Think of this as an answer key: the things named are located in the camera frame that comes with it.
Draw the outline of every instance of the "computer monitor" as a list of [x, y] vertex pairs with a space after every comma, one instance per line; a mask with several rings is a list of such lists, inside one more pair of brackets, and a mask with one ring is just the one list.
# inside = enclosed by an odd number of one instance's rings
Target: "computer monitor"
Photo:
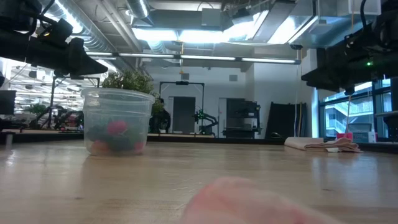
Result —
[[0, 90], [0, 114], [14, 115], [17, 91]]

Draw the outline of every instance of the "blurry hand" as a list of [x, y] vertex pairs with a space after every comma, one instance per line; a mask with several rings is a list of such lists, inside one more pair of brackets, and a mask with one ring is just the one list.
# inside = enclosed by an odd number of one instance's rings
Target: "blurry hand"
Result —
[[187, 205], [181, 224], [341, 224], [261, 190], [247, 179], [223, 177], [201, 189]]

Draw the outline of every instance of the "pink ball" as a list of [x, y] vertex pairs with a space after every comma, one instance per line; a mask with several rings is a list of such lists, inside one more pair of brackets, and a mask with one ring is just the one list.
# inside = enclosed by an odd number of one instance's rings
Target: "pink ball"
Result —
[[127, 130], [127, 124], [125, 121], [113, 121], [108, 124], [107, 131], [110, 135], [122, 134]]

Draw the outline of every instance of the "ceiling light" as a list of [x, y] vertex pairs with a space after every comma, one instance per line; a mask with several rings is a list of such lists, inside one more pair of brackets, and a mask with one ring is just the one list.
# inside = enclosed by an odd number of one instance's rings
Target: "ceiling light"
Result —
[[242, 62], [299, 64], [299, 61], [297, 60], [274, 59], [274, 58], [242, 58]]
[[312, 26], [314, 22], [318, 20], [318, 16], [315, 16], [314, 18], [311, 19], [311, 21], [305, 25], [301, 30], [299, 30], [289, 41], [288, 43], [293, 43], [298, 37], [300, 37], [308, 28]]
[[227, 60], [235, 61], [234, 57], [216, 57], [216, 56], [200, 56], [200, 55], [181, 55], [181, 59], [202, 59], [202, 60]]
[[167, 54], [135, 54], [135, 53], [120, 53], [120, 57], [140, 57], [140, 58], [174, 58], [174, 55]]
[[113, 56], [113, 53], [107, 53], [107, 52], [86, 52], [88, 56]]
[[174, 30], [133, 28], [132, 31], [139, 40], [146, 40], [146, 41], [177, 40], [177, 35]]
[[187, 43], [220, 43], [224, 42], [222, 31], [184, 30], [179, 40]]
[[268, 12], [269, 12], [268, 10], [265, 10], [265, 11], [262, 11], [262, 12], [259, 12], [255, 15], [253, 15], [253, 19], [255, 22], [254, 22], [254, 25], [251, 28], [251, 30], [248, 32], [248, 34], [246, 36], [246, 40], [253, 39], [255, 34], [257, 34], [257, 31], [260, 29], [260, 26], [266, 19]]
[[117, 59], [116, 57], [95, 57], [95, 56], [93, 56], [91, 58], [94, 60], [116, 60]]

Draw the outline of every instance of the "white wall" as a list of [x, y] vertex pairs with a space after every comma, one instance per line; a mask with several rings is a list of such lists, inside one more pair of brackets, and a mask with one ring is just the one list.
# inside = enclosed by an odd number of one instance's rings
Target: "white wall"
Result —
[[[156, 91], [159, 91], [160, 82], [176, 82], [181, 80], [180, 68], [169, 67], [148, 67], [148, 73], [152, 76]], [[245, 97], [245, 73], [241, 73], [239, 68], [207, 68], [188, 67], [183, 69], [184, 73], [190, 74], [189, 82], [205, 84], [205, 103], [206, 113], [218, 117], [218, 105], [220, 98], [244, 98]], [[237, 82], [230, 82], [229, 75], [238, 75]], [[166, 109], [171, 114], [172, 106], [169, 98], [174, 96], [195, 97], [196, 106], [201, 107], [201, 85], [177, 86], [175, 84], [162, 85], [162, 98], [165, 100]], [[199, 125], [195, 125], [195, 131], [199, 130]], [[217, 127], [213, 127], [213, 132], [217, 133]]]
[[254, 100], [261, 106], [260, 124], [263, 128], [261, 135], [256, 137], [262, 139], [266, 134], [271, 102], [295, 103], [299, 87], [297, 66], [256, 63], [254, 79]]
[[281, 104], [307, 103], [307, 136], [318, 135], [318, 92], [301, 81], [303, 74], [317, 67], [316, 50], [308, 50], [301, 65], [255, 63], [246, 73], [247, 100], [261, 106], [260, 124], [263, 131], [257, 138], [264, 138], [271, 102]]

